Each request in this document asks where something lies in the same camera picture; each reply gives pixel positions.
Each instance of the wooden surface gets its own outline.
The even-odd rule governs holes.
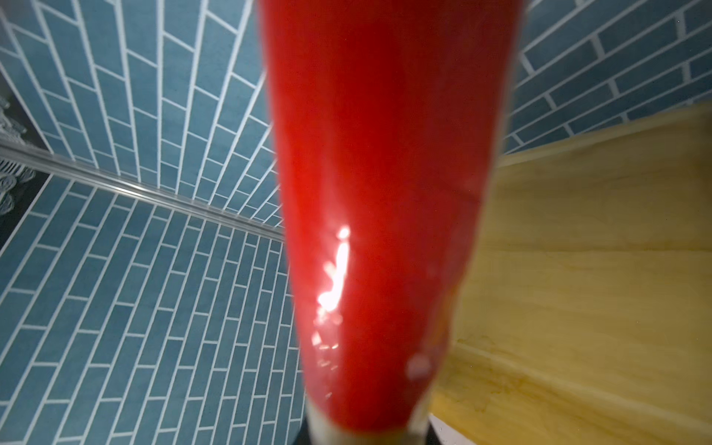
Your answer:
[[[435,415],[478,445],[712,444],[709,110],[496,170]]]

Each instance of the yellow wooden panel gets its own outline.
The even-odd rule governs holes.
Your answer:
[[[478,445],[712,444],[708,111],[496,170],[435,415]]]

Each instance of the wood grain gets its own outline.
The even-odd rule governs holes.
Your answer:
[[[436,416],[478,445],[712,444],[709,110],[496,170]]]

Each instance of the shiny red cylinder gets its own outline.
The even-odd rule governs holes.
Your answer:
[[[446,354],[519,0],[262,0],[310,401],[404,428]]]

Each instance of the red object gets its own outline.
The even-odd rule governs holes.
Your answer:
[[[447,349],[518,0],[262,0],[311,402],[405,427]]]

